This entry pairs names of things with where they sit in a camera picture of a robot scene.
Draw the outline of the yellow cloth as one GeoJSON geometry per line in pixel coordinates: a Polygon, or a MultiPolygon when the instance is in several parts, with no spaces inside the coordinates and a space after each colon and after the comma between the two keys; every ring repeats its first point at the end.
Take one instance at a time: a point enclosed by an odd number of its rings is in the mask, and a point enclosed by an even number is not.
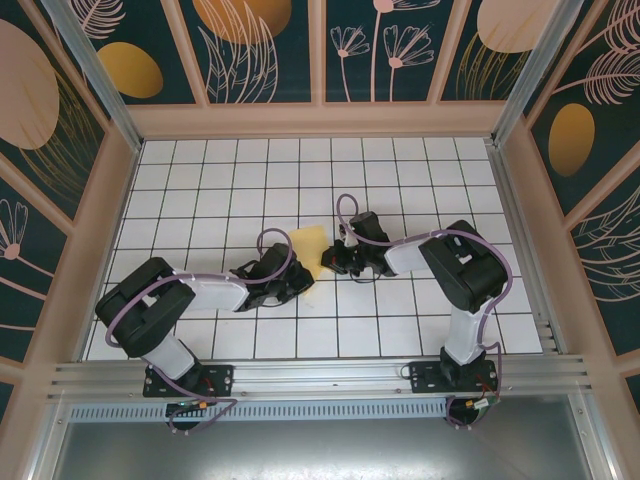
{"type": "Polygon", "coordinates": [[[300,296],[308,303],[318,289],[321,275],[326,271],[321,260],[324,252],[329,248],[326,229],[322,225],[299,228],[289,233],[298,261],[311,273],[314,284],[300,296]]]}

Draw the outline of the grey metal sheet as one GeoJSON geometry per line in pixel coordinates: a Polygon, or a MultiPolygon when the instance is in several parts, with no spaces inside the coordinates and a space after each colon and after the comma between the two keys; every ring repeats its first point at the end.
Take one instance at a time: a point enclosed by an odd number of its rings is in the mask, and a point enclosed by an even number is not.
{"type": "Polygon", "coordinates": [[[609,480],[563,415],[471,431],[440,419],[72,424],[36,480],[609,480]]]}

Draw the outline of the left small circuit board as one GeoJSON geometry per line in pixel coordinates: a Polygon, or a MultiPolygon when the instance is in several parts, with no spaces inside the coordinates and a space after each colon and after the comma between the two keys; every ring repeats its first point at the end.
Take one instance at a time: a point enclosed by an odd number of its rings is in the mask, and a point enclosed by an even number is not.
{"type": "Polygon", "coordinates": [[[165,409],[165,417],[174,418],[204,418],[209,414],[211,407],[216,406],[216,402],[204,401],[183,401],[168,403],[165,409]]]}

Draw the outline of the long aluminium mounting rail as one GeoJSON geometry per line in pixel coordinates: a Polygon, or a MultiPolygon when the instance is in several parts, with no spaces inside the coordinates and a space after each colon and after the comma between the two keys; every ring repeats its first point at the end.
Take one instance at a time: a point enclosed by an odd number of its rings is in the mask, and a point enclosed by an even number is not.
{"type": "MultiPolygon", "coordinates": [[[[335,400],[410,397],[409,358],[238,360],[231,396],[239,400],[335,400]]],[[[59,364],[45,389],[49,401],[141,401],[141,361],[59,364]]],[[[501,396],[588,392],[593,382],[579,355],[505,355],[501,396]]]]}

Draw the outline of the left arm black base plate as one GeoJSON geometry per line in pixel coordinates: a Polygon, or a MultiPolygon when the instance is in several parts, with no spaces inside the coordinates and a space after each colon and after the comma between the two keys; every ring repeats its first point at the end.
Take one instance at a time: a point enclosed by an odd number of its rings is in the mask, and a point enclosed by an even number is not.
{"type": "Polygon", "coordinates": [[[145,398],[186,397],[189,394],[207,397],[230,397],[233,384],[232,365],[202,365],[191,367],[182,377],[168,382],[153,366],[145,369],[142,395],[145,398]]]}

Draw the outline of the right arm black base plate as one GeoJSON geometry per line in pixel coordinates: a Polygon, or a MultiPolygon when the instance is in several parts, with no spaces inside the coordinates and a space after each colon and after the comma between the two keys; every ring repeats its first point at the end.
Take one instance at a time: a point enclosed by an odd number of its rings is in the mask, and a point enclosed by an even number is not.
{"type": "Polygon", "coordinates": [[[442,371],[439,361],[416,361],[408,364],[408,376],[413,393],[472,393],[480,394],[484,387],[495,391],[498,387],[496,365],[482,360],[477,366],[465,366],[459,378],[451,380],[442,371]]]}

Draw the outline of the aluminium side rail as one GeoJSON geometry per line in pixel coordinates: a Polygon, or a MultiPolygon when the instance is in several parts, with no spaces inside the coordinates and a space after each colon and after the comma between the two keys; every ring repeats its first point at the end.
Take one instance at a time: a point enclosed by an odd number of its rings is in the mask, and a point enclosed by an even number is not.
{"type": "Polygon", "coordinates": [[[506,159],[502,152],[492,144],[487,146],[487,152],[543,352],[547,355],[568,354],[569,351],[551,302],[533,237],[527,225],[506,159]]]}

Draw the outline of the aluminium frame post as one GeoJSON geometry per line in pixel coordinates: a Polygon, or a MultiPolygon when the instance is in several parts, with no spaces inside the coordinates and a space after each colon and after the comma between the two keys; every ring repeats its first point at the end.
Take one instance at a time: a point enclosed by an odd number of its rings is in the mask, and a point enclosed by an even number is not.
{"type": "Polygon", "coordinates": [[[511,134],[528,101],[575,23],[584,0],[559,0],[518,76],[491,132],[491,146],[499,150],[511,134]]]}
{"type": "Polygon", "coordinates": [[[128,146],[138,153],[142,137],[92,43],[106,40],[126,17],[123,0],[39,1],[128,146]]]}

